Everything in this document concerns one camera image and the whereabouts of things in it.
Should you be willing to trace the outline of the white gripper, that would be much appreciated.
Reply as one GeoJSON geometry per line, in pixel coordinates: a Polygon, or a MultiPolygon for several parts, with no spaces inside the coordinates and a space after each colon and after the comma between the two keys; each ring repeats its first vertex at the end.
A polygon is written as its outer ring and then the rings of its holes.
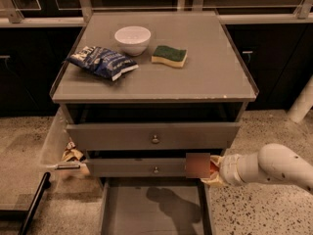
{"type": "Polygon", "coordinates": [[[201,182],[210,187],[220,188],[226,185],[242,186],[242,181],[238,173],[238,160],[240,155],[217,156],[212,155],[210,161],[219,167],[219,175],[216,174],[210,178],[202,178],[201,182]]]}

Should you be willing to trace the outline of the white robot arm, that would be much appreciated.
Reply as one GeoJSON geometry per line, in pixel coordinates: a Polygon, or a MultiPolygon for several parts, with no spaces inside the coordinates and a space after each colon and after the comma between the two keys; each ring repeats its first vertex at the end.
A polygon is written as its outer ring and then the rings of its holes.
{"type": "Polygon", "coordinates": [[[249,155],[211,156],[210,162],[216,170],[201,182],[211,187],[284,184],[313,194],[313,165],[281,144],[267,144],[249,155]]]}

